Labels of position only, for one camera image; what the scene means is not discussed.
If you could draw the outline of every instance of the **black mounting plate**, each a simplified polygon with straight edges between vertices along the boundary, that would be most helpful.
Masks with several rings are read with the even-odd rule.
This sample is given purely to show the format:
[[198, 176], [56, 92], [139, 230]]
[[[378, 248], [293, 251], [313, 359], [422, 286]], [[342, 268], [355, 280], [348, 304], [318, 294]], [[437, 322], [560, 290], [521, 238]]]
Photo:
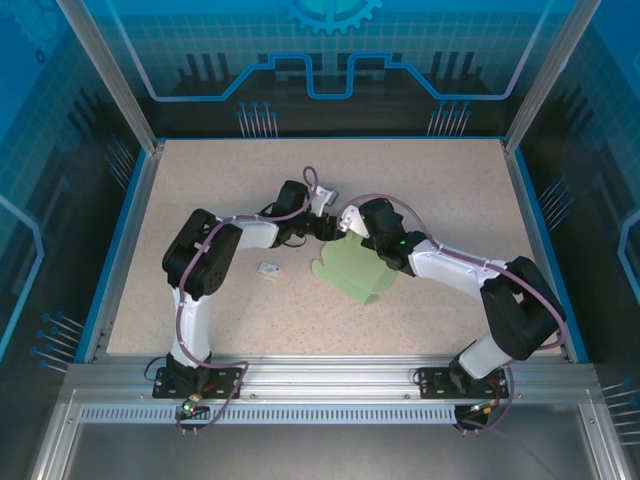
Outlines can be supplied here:
[[420, 398], [423, 400], [434, 399], [478, 399], [491, 400], [496, 397], [496, 392], [487, 384], [488, 380], [497, 380], [500, 384], [500, 398], [509, 398], [509, 388], [504, 370], [494, 370], [475, 388], [470, 389], [468, 395], [462, 395], [451, 381], [449, 368], [425, 367], [417, 369], [413, 374], [413, 381], [420, 387]]
[[[241, 368], [210, 369], [209, 383], [216, 384], [216, 387], [203, 393], [202, 398], [226, 400], [227, 398], [229, 398], [229, 393], [231, 393], [231, 389], [233, 388], [235, 381], [240, 378], [241, 373]], [[232, 398], [240, 398], [241, 389], [242, 386], [238, 388]], [[153, 398], [185, 399], [184, 393], [180, 393], [178, 389], [175, 388], [171, 374], [166, 367], [161, 367], [156, 372], [156, 379], [153, 385], [153, 393], [151, 394], [151, 396]]]

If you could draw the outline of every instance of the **speckled work surface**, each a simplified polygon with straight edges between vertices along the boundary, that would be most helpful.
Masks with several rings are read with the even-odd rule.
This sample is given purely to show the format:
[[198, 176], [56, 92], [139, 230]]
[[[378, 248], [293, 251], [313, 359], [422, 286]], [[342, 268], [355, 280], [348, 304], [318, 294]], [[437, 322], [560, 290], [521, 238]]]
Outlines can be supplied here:
[[[436, 238], [488, 258], [531, 257], [498, 140], [291, 139], [168, 141], [129, 269], [108, 353], [164, 354], [175, 314], [162, 257], [190, 213], [254, 213], [313, 165], [340, 192], [333, 211], [364, 193], [413, 206]], [[415, 223], [407, 218], [407, 230]], [[488, 331], [482, 305], [430, 280], [399, 275], [363, 307], [311, 273], [322, 244], [238, 253], [216, 293], [215, 353], [457, 353]], [[282, 268], [277, 280], [260, 262]]]

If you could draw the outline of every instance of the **green object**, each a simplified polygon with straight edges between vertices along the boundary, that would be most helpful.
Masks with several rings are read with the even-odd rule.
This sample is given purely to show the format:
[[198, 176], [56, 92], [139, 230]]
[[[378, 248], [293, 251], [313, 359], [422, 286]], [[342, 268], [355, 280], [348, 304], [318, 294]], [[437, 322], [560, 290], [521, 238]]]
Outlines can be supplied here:
[[335, 242], [328, 242], [314, 260], [314, 275], [332, 287], [346, 293], [362, 305], [375, 302], [391, 288], [396, 272], [378, 258], [373, 250], [360, 245], [362, 237], [353, 232]]

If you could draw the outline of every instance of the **gear logo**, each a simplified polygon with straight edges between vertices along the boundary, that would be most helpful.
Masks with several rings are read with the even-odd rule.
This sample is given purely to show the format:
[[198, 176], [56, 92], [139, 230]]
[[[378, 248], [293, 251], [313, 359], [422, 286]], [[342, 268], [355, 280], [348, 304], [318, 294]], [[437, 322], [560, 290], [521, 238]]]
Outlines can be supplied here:
[[372, 11], [382, 6], [381, 0], [281, 0], [289, 19], [298, 20], [300, 27], [311, 27], [313, 33], [327, 35], [349, 27], [360, 28], [362, 19], [371, 19]]
[[44, 50], [58, 30], [54, 0], [1, 0], [0, 11], [12, 13], [22, 33], [38, 49]]

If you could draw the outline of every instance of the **green cloth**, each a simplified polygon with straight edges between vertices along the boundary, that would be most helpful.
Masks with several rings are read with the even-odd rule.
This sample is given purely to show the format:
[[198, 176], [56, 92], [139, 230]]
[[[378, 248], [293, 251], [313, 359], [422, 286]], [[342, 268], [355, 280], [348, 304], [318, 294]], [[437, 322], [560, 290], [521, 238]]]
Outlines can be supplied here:
[[361, 236], [349, 232], [343, 239], [328, 242], [320, 255], [322, 262], [314, 260], [311, 270], [356, 302], [370, 305], [379, 298], [379, 293], [391, 288], [396, 272], [376, 252], [361, 246], [361, 241]]

